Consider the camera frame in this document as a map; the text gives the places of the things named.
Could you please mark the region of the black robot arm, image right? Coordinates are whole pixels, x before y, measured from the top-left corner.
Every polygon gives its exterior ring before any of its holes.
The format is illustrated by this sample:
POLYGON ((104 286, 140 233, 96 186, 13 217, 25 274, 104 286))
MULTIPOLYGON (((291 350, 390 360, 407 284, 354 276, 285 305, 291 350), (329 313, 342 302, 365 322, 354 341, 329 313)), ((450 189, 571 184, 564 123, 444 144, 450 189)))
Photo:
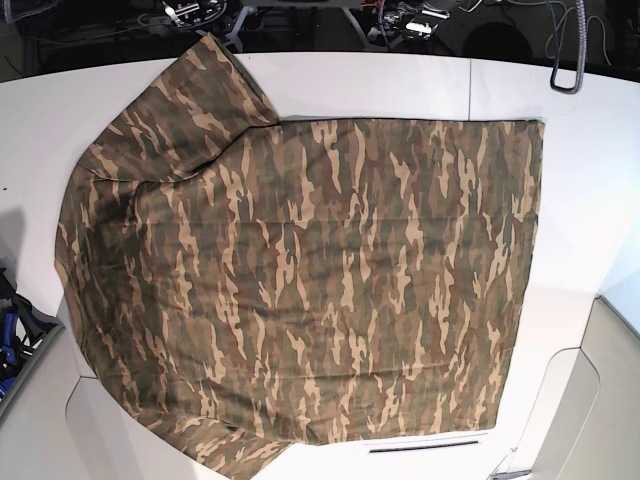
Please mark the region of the black robot arm, image right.
POLYGON ((433 8, 427 1, 373 1, 362 7, 369 8, 374 16, 374 24, 366 34, 369 41, 427 40, 449 18, 447 12, 433 8))

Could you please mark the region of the black robot arm, image left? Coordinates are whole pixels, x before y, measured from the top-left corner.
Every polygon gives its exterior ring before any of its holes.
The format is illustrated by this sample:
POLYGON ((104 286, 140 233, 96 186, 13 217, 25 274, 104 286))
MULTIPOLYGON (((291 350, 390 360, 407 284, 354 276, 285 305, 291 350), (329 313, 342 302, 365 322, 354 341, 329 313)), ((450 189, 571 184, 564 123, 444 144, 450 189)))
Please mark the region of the black robot arm, image left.
POLYGON ((183 31, 195 31, 216 27, 226 15, 227 0, 165 0, 163 10, 171 27, 183 31))

